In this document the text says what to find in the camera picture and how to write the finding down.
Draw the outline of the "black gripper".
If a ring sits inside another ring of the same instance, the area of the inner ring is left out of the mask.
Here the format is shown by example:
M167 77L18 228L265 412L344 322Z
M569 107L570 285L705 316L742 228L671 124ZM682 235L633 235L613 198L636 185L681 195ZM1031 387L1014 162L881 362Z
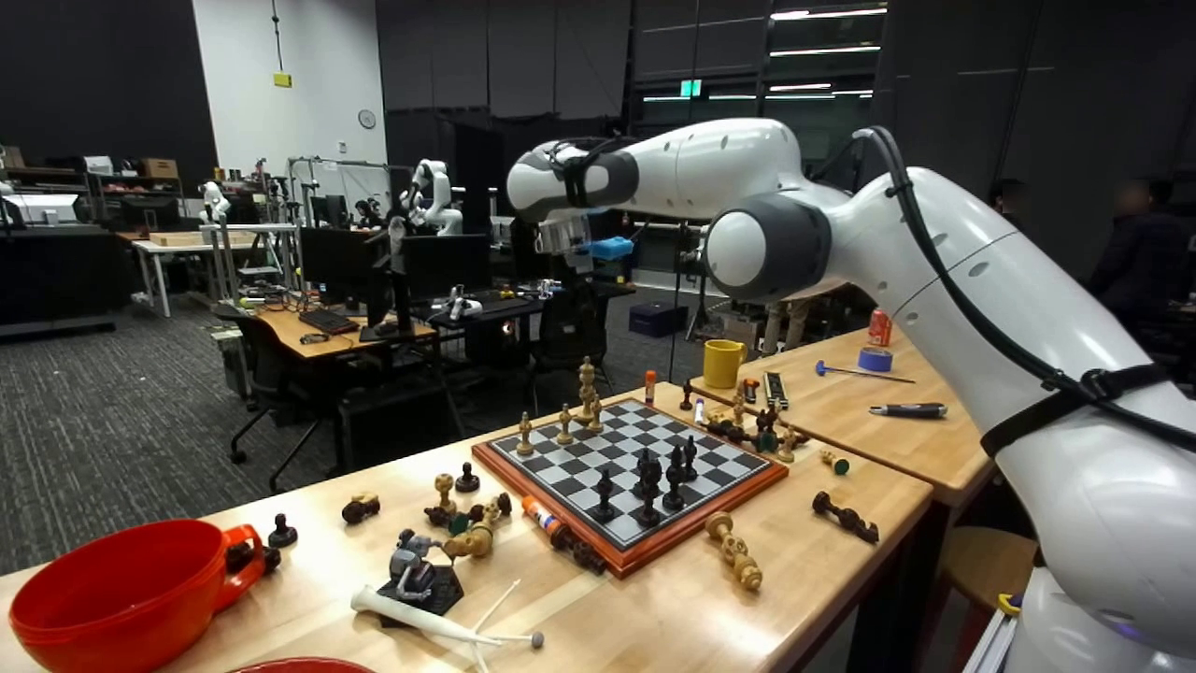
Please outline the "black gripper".
M538 225L538 249L565 257L570 269L593 269L589 257L589 220L582 213L562 208Z

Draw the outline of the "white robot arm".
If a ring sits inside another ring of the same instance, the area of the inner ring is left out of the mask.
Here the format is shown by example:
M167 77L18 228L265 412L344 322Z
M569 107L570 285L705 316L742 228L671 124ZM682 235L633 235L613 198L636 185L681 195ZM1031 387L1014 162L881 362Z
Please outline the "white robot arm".
M866 291L952 386L1035 525L1004 673L1193 673L1196 402L1049 255L961 181L866 135L854 189L802 176L765 117L701 118L633 145L524 148L503 195L535 225L624 208L705 228L736 299Z

